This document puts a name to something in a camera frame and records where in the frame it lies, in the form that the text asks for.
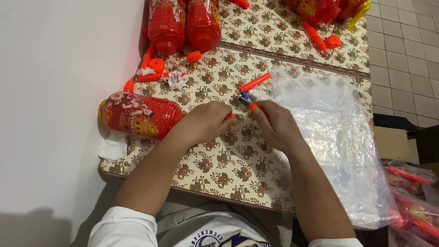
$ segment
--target decorative border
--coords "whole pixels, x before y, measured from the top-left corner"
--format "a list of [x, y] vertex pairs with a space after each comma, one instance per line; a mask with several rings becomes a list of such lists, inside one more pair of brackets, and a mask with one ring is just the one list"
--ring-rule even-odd
[[[117, 177], [117, 178], [123, 178], [123, 179], [127, 178], [127, 176], [124, 176], [124, 175], [120, 175], [120, 174], [104, 171], [104, 170], [101, 169], [101, 167], [99, 167], [99, 170], [102, 173], [104, 173], [105, 175], [110, 176], [110, 177]], [[278, 213], [288, 213], [288, 214], [291, 213], [291, 212], [287, 212], [287, 211], [282, 211], [282, 210], [274, 209], [274, 208], [271, 208], [271, 207], [264, 207], [264, 206], [260, 206], [260, 205], [255, 205], [255, 204], [247, 203], [247, 202], [237, 201], [237, 200], [229, 199], [229, 198], [226, 198], [226, 197], [220, 197], [220, 196], [215, 196], [215, 195], [211, 195], [211, 194], [207, 194], [207, 193], [201, 193], [201, 192], [193, 191], [193, 190], [190, 190], [190, 189], [183, 189], [183, 188], [175, 187], [175, 186], [171, 186], [171, 189], [179, 190], [179, 191], [183, 191], [183, 192], [187, 192], [187, 193], [192, 193], [192, 194], [199, 195], [199, 196], [206, 196], [206, 197], [210, 197], [210, 198], [214, 198], [214, 199], [217, 199], [217, 200], [226, 201], [226, 202], [230, 202], [230, 203], [236, 203], [236, 204], [240, 204], [240, 205], [244, 205], [244, 206], [248, 206], [248, 207], [256, 207], [256, 208], [266, 209], [266, 210], [270, 210], [270, 211], [275, 211], [275, 212], [278, 212]]]
[[353, 70], [353, 69], [346, 69], [343, 67], [324, 64], [321, 62], [315, 62], [315, 61], [311, 61], [311, 60], [306, 60], [303, 58], [292, 57], [292, 56], [279, 54], [279, 53], [275, 53], [275, 52], [271, 52], [271, 51], [260, 50], [260, 49], [256, 49], [256, 48], [252, 48], [252, 47], [239, 45], [239, 44], [220, 41], [217, 44], [217, 46], [225, 48], [225, 49], [235, 50], [235, 51], [243, 51], [246, 53], [250, 53], [253, 55], [257, 55], [257, 56], [263, 56], [266, 58], [282, 60], [284, 62], [290, 62], [290, 63], [300, 64], [303, 66], [309, 66], [309, 67], [313, 67], [316, 69], [323, 69], [323, 70], [339, 73], [342, 75], [353, 76], [353, 77], [362, 78], [362, 79], [366, 79], [366, 80], [371, 79], [371, 75], [369, 73], [366, 73], [366, 72], [361, 72], [361, 71], [357, 71], [357, 70]]

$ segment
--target left hand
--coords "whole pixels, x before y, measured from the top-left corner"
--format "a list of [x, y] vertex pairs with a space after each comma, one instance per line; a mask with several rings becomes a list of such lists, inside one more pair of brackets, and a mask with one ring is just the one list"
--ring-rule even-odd
[[232, 113], [232, 108], [224, 102], [211, 101], [198, 105], [183, 117], [167, 136], [186, 143], [188, 148], [210, 142], [238, 122], [236, 118], [224, 120], [229, 113]]

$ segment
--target blue battery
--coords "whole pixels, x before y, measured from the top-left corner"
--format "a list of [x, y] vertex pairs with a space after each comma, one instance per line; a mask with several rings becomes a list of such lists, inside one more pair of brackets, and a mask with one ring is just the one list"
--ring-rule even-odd
[[242, 95], [243, 98], [245, 98], [246, 100], [252, 102], [252, 101], [250, 100], [250, 98], [248, 97], [247, 93], [246, 93], [244, 90], [242, 90], [242, 91], [239, 92], [239, 93]]

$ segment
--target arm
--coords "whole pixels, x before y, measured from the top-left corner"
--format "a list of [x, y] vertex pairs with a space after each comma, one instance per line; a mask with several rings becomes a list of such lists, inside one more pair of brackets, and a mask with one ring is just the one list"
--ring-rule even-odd
[[253, 115], [264, 138], [284, 152], [290, 162], [297, 219], [307, 240], [355, 238], [342, 203], [300, 134], [291, 112], [272, 101], [258, 102], [258, 106], [263, 111], [256, 108]]
[[191, 110], [143, 160], [123, 183], [113, 206], [156, 216], [168, 196], [172, 178], [185, 152], [209, 142], [236, 124], [224, 120], [232, 108], [212, 101]]

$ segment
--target floral tablecloth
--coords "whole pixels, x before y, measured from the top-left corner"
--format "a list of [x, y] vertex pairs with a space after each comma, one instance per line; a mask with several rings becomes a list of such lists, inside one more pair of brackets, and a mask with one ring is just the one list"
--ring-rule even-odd
[[[189, 81], [182, 91], [171, 91], [159, 82], [139, 83], [134, 93], [178, 102], [184, 112], [211, 100], [231, 105], [238, 124], [221, 137], [189, 149], [178, 166], [172, 188], [221, 200], [294, 212], [290, 200], [288, 166], [267, 153], [258, 125], [238, 101], [236, 89], [269, 72], [273, 66], [290, 73], [341, 75], [356, 86], [358, 96], [372, 126], [372, 99], [369, 75], [366, 20], [362, 18], [353, 32], [337, 27], [334, 34], [342, 46], [332, 56], [321, 55], [308, 40], [300, 17], [285, 1], [251, 0], [243, 10], [229, 0], [220, 1], [223, 37], [213, 50], [203, 54], [196, 64], [185, 57], [194, 51], [186, 45], [166, 60], [166, 71], [188, 72]], [[333, 26], [322, 25], [322, 37]], [[270, 94], [270, 82], [257, 87]], [[128, 156], [114, 162], [103, 160], [100, 169], [112, 176], [126, 177], [158, 141], [130, 137]]]

